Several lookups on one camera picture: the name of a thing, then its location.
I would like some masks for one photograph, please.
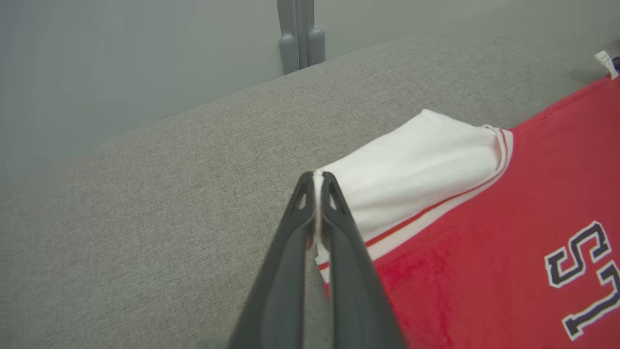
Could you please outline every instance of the red stripe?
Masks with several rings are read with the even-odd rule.
[[[503,144],[504,144],[504,149],[506,149],[506,153],[508,153],[508,144],[506,143],[506,136],[504,135],[503,130],[500,130],[500,132],[502,133],[502,140],[503,140]],[[378,243],[379,241],[383,240],[384,238],[392,235],[393,233],[399,231],[400,229],[403,229],[404,227],[406,227],[409,224],[411,224],[411,223],[415,222],[416,220],[418,220],[421,216],[427,214],[429,211],[432,211],[433,209],[437,208],[438,206],[444,204],[446,201],[450,201],[450,200],[455,199],[455,198],[457,198],[459,196],[462,196],[462,195],[465,195],[467,193],[470,193],[470,192],[480,188],[481,186],[487,184],[488,182],[492,181],[496,177],[490,178],[488,181],[486,181],[486,182],[484,182],[484,183],[482,183],[482,184],[480,184],[480,185],[478,185],[478,186],[476,186],[476,187],[474,187],[474,188],[472,188],[472,189],[470,189],[468,191],[465,191],[463,193],[451,196],[451,197],[449,197],[449,198],[447,198],[447,199],[445,199],[443,201],[440,201],[440,202],[438,202],[438,203],[436,203],[434,205],[428,206],[424,210],[422,210],[422,211],[418,212],[417,214],[415,214],[413,217],[409,217],[408,219],[406,219],[406,220],[402,221],[401,223],[391,227],[390,229],[386,230],[385,232],[383,232],[383,233],[373,237],[372,239],[368,240],[366,242],[366,247],[370,247],[370,246],[374,245],[375,243]],[[321,263],[319,265],[319,270],[324,270],[324,269],[327,269],[328,267],[329,267],[329,262],[327,261],[327,262]]]

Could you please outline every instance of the red jersey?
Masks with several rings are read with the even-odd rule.
[[[381,237],[418,229],[375,260],[409,345],[620,348],[620,79],[511,132],[496,182]]]

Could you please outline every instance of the gray wall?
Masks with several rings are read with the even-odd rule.
[[[507,1],[316,0],[316,22],[332,58]],[[281,75],[276,0],[3,0],[0,16],[1,180]]]

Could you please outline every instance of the metal stand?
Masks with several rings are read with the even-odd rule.
[[[325,31],[314,26],[314,0],[278,0],[284,74],[325,61]]]

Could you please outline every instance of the white tag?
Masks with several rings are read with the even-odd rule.
[[[609,70],[609,74],[611,75],[612,80],[618,77],[618,72],[614,68],[614,63],[611,61],[611,57],[609,56],[607,51],[600,51],[594,56],[594,59],[596,59],[598,63],[601,63],[603,67]]]

